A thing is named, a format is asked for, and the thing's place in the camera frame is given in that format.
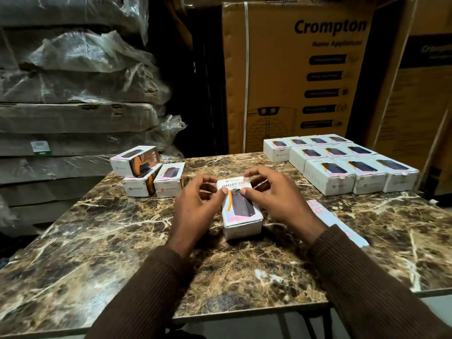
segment brown sweater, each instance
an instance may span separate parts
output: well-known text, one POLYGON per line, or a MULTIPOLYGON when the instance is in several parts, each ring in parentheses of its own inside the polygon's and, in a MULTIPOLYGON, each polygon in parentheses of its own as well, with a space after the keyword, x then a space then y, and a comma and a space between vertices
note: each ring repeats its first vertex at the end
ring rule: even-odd
MULTIPOLYGON (((308 256, 352 338, 452 338, 452 328, 337 226, 314 242, 308 256)), ((107 305, 85 339, 161 338, 171 322, 188 268, 177 253, 157 247, 107 305)))

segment marble tabletop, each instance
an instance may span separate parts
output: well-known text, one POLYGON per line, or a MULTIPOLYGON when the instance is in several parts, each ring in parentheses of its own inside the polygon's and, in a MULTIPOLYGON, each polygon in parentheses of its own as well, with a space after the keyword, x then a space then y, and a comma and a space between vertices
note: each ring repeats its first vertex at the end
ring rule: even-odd
MULTIPOLYGON (((333 211, 370 246, 364 251, 421 296, 452 293, 452 216, 414 193, 324 197, 288 162, 263 153, 186 159, 189 176, 241 175, 267 165, 290 175, 307 199, 333 211)), ((0 271, 0 336, 88 328, 168 238, 174 199, 128 198, 105 177, 0 271)), ((175 321, 325 306, 303 244, 264 212, 261 235, 226 242, 217 214, 192 255, 197 273, 175 321)))

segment sticker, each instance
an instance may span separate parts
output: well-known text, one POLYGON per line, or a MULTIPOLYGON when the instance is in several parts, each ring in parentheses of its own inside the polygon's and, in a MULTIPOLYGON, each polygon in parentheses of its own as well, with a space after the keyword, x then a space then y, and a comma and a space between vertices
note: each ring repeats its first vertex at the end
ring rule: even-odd
POLYGON ((36 155, 42 156, 42 155, 50 155, 51 154, 49 143, 46 142, 45 140, 31 141, 30 144, 31 144, 34 154, 36 154, 36 155))

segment paper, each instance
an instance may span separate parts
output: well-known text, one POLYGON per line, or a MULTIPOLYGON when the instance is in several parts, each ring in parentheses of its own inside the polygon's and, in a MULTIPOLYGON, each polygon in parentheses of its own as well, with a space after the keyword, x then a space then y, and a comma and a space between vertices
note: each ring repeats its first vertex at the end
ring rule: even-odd
POLYGON ((334 215, 334 213, 327 210, 317 200, 308 200, 308 205, 309 207, 311 207, 314 214, 317 215, 319 219, 325 223, 326 226, 331 227, 332 225, 337 225, 342 230, 342 232, 347 234, 347 237, 349 237, 349 239, 353 241, 353 243, 358 245, 358 247, 369 246, 369 243, 363 237, 361 237, 353 229, 348 227, 344 222, 339 220, 339 218, 334 215))

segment forearm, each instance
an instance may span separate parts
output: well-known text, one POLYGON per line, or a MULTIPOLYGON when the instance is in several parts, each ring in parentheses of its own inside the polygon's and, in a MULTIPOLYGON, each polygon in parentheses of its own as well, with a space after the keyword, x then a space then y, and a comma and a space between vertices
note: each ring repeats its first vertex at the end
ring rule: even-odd
POLYGON ((337 226, 326 230, 308 255, 352 337, 452 337, 450 327, 337 226))
POLYGON ((160 338, 182 296, 187 263, 157 247, 94 322, 85 339, 160 338))

